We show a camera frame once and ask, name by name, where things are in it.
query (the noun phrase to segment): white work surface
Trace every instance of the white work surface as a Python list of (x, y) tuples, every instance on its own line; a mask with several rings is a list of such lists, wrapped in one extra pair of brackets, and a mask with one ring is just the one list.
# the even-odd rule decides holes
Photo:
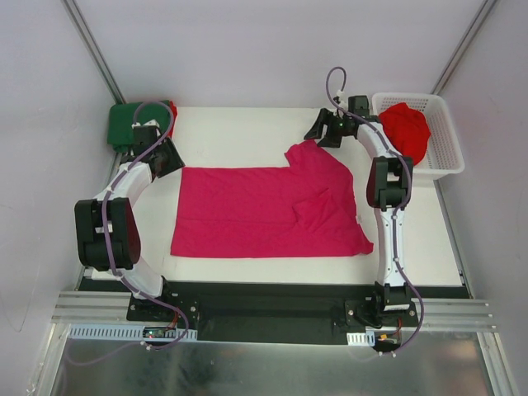
[[(303, 140), (318, 109), (178, 109), (173, 135), (188, 167), (284, 167), (284, 153)], [(354, 176), (358, 220), (375, 244), (370, 255), (354, 257), (211, 259), (170, 254), (181, 171), (154, 181), (134, 206), (142, 256), (170, 281), (373, 284), (378, 271), (378, 234), (365, 188), (371, 160), (352, 137), (327, 151)], [(432, 181), (415, 181), (405, 210), (405, 270), (416, 285), (460, 286), (450, 240)], [(108, 279), (92, 273), (94, 279)]]

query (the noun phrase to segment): white plastic basket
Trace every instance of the white plastic basket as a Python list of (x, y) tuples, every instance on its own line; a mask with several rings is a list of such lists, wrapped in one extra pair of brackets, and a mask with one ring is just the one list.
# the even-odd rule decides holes
[(431, 131), (426, 157), (414, 167), (413, 175), (421, 179), (436, 180), (451, 173), (462, 172), (464, 159), (444, 100), (437, 95), (381, 92), (372, 97), (372, 109), (378, 115), (402, 102), (422, 112)]

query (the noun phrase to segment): gray wall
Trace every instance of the gray wall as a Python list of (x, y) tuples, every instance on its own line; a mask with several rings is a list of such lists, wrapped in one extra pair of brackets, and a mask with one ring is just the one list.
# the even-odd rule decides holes
[(521, 394), (528, 389), (528, 2), (502, 0), (444, 97), (466, 169), (443, 179), (477, 297), (490, 299)]
[(350, 94), (429, 92), (481, 2), (78, 0), (129, 101), (235, 107), (326, 106), (338, 64)]
[(2, 2), (0, 22), (0, 394), (17, 396), (78, 273), (73, 205), (108, 175), (113, 103), (59, 0)]

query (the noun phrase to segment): metal frame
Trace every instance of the metal frame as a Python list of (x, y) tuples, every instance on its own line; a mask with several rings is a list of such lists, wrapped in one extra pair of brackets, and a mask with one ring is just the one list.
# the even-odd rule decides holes
[(68, 323), (56, 323), (49, 329), (37, 368), (26, 391), (28, 396), (49, 396), (51, 394), (70, 327)]
[(471, 286), (471, 280), (469, 278), (469, 273), (465, 269), (464, 259), (462, 258), (462, 252), (459, 248), (459, 244), (456, 242), (455, 231), (453, 229), (453, 224), (449, 216), (449, 210), (447, 208), (446, 199), (444, 198), (444, 193), (442, 192), (442, 189), (441, 189), (441, 184), (437, 180), (434, 181), (434, 184), (435, 184), (436, 196), (438, 197), (438, 202), (440, 203), (440, 208), (442, 211), (442, 217), (444, 218), (444, 222), (445, 222), (445, 229), (447, 230), (447, 236), (449, 237), (451, 249), (453, 250), (453, 256), (455, 257), (455, 263), (459, 270), (460, 280), (462, 281), (462, 285), (465, 286), (465, 288), (467, 289), (469, 296), (473, 298), (474, 293), (473, 293), (473, 289)]
[(444, 70), (436, 81), (435, 86), (432, 88), (431, 93), (433, 95), (441, 95), (441, 93), (444, 91), (447, 83), (451, 80), (455, 70), (458, 68), (460, 62), (468, 52), (469, 47), (482, 30), (484, 22), (489, 18), (498, 2), (499, 0), (484, 0), (482, 2), (473, 20), (469, 24), (468, 29), (462, 36), (459, 44), (456, 46), (455, 52), (451, 55), (449, 62), (447, 62), (447, 65), (444, 67)]
[(499, 334), (479, 332), (477, 337), (493, 392), (497, 396), (519, 395)]
[[(159, 325), (128, 322), (130, 293), (64, 291), (51, 318), (52, 323)], [(497, 332), (497, 323), (489, 303), (481, 299), (424, 299), (423, 328), (428, 332)], [(417, 304), (417, 315), (420, 306)]]
[(105, 61), (105, 57), (102, 55), (101, 49), (96, 42), (86, 20), (84, 19), (83, 13), (79, 8), (79, 5), (75, 0), (62, 0), (66, 12), (70, 16), (73, 25), (77, 29), (77, 32), (81, 36), (82, 41), (84, 42), (88, 52), (92, 56), (92, 59), (96, 63), (97, 68), (101, 72), (103, 80), (110, 91), (110, 94), (114, 97), (116, 104), (126, 103), (125, 97), (121, 92), (117, 81), (112, 74), (112, 71), (108, 67), (108, 64)]

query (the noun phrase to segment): folded clothing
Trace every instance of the folded clothing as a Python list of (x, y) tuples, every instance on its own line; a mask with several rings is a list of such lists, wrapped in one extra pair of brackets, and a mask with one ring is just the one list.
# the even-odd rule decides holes
[(371, 253), (356, 222), (352, 175), (313, 140), (289, 167), (184, 167), (171, 254), (343, 257)]
[(427, 142), (431, 131), (426, 117), (418, 110), (398, 103), (379, 115), (385, 134), (390, 143), (404, 156), (411, 157), (418, 165), (426, 155)]
[[(161, 101), (169, 106), (174, 115), (174, 120), (177, 117), (178, 111), (172, 101)], [(108, 135), (106, 141), (111, 144), (117, 153), (126, 152), (129, 145), (134, 142), (134, 132), (132, 130), (132, 121), (134, 119), (134, 112), (142, 102), (127, 103), (126, 105), (114, 105), (110, 108), (108, 115)], [(160, 132), (163, 133), (171, 121), (170, 115), (163, 107), (152, 104), (147, 105), (138, 115), (138, 122), (144, 124), (151, 120), (156, 120), (159, 124)]]

